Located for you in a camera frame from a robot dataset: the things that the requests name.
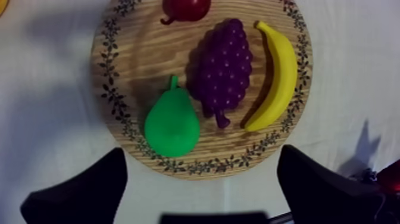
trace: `round wooden plate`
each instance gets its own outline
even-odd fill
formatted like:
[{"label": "round wooden plate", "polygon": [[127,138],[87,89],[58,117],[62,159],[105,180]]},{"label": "round wooden plate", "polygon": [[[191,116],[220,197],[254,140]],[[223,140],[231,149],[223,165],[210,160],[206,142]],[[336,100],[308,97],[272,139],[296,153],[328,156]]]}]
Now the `round wooden plate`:
[{"label": "round wooden plate", "polygon": [[[160,0],[112,0],[96,32],[92,49],[94,91],[105,122],[121,146],[146,166],[176,178],[200,180],[234,175],[254,167],[284,143],[297,124],[311,84],[313,57],[308,31],[292,0],[213,0],[201,21],[160,23],[165,18]],[[201,136],[196,148],[179,158],[165,158],[148,147],[142,135],[145,117],[168,89],[171,74],[186,86],[196,68],[201,40],[227,18],[239,18],[254,55],[251,84],[234,111],[231,124],[219,129],[215,118],[198,113]],[[298,81],[287,111],[268,128],[245,132],[241,125],[268,94],[273,62],[266,40],[254,28],[264,21],[286,35],[298,56]]]}]

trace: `pear stem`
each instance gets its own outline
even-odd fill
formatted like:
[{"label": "pear stem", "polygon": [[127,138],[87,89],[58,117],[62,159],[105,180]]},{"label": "pear stem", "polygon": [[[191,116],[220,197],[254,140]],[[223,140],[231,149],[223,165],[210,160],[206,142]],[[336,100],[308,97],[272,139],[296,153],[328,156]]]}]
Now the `pear stem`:
[{"label": "pear stem", "polygon": [[171,77],[171,89],[176,89],[178,87],[178,77],[172,76]]}]

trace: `grape bunch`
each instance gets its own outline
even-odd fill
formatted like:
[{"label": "grape bunch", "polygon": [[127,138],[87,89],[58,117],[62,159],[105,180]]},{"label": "grape bunch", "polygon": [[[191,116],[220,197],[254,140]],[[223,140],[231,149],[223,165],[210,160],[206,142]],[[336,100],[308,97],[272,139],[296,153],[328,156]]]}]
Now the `grape bunch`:
[{"label": "grape bunch", "polygon": [[230,124],[224,111],[235,109],[245,97],[252,58],[238,19],[223,23],[206,43],[190,92],[202,102],[205,117],[215,114],[219,128]]}]

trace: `table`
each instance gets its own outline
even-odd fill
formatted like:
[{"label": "table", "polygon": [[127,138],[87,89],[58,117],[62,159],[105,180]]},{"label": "table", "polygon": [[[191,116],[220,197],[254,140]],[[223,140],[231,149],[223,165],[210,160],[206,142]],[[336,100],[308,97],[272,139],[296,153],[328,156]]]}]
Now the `table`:
[{"label": "table", "polygon": [[[117,146],[96,110],[89,74],[107,3],[11,0],[0,18],[0,223],[24,223],[19,206],[29,192],[77,175]],[[381,170],[400,158],[400,2],[297,3],[314,77],[287,143],[343,175]],[[115,223],[157,223],[163,212],[286,213],[278,157],[230,178],[189,182],[126,155],[129,181]]]}]

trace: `toy fruit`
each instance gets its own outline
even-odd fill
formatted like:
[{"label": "toy fruit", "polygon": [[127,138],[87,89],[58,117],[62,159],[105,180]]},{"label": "toy fruit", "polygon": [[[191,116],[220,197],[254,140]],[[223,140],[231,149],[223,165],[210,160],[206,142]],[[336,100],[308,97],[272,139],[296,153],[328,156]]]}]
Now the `toy fruit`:
[{"label": "toy fruit", "polygon": [[264,102],[245,125],[249,132],[263,129],[280,117],[292,99],[297,81],[296,54],[290,41],[263,22],[258,22],[256,28],[267,35],[274,61],[274,78]]},{"label": "toy fruit", "polygon": [[8,5],[8,0],[0,0],[0,16]]},{"label": "toy fruit", "polygon": [[210,10],[211,0],[164,0],[162,5],[169,19],[160,21],[164,25],[169,25],[175,20],[201,20]]},{"label": "toy fruit", "polygon": [[153,106],[145,122],[145,137],[150,147],[166,157],[190,152],[200,136],[199,120],[186,90],[177,88],[178,78],[171,79],[171,89]]},{"label": "toy fruit", "polygon": [[224,110],[235,109],[245,97],[252,58],[243,24],[238,19],[222,24],[206,45],[189,89],[202,102],[205,117],[215,114],[219,128],[230,123]]}]

